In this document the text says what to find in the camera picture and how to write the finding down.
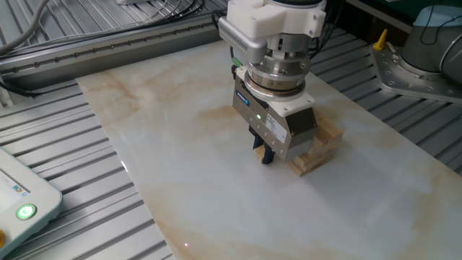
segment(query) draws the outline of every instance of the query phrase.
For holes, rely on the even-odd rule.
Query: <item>yellow component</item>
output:
[[[382,35],[380,36],[380,39],[378,39],[378,42],[374,43],[374,46],[373,46],[374,50],[381,51],[383,49],[385,39],[387,38],[387,32],[388,30],[384,29],[384,31],[382,32]]]
[[[3,231],[0,230],[0,248],[3,246],[4,243],[5,243],[5,233],[3,233]]]

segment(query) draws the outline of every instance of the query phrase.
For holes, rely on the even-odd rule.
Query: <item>metal bracket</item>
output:
[[[388,93],[462,104],[462,87],[441,73],[411,67],[389,48],[370,48],[380,88]]]

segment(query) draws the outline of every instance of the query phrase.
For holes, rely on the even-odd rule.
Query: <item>table surface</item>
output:
[[[258,164],[227,49],[77,79],[176,259],[459,259],[461,177],[312,74],[336,157]]]

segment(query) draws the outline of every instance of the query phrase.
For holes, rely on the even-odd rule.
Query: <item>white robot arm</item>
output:
[[[234,108],[265,144],[270,163],[306,153],[317,132],[314,99],[305,91],[311,40],[321,35],[326,0],[232,0],[220,36],[244,55]]]

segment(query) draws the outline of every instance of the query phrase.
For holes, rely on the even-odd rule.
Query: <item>green led light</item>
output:
[[[16,217],[20,220],[28,220],[34,217],[35,213],[37,213],[37,207],[34,204],[26,204],[17,210]]]

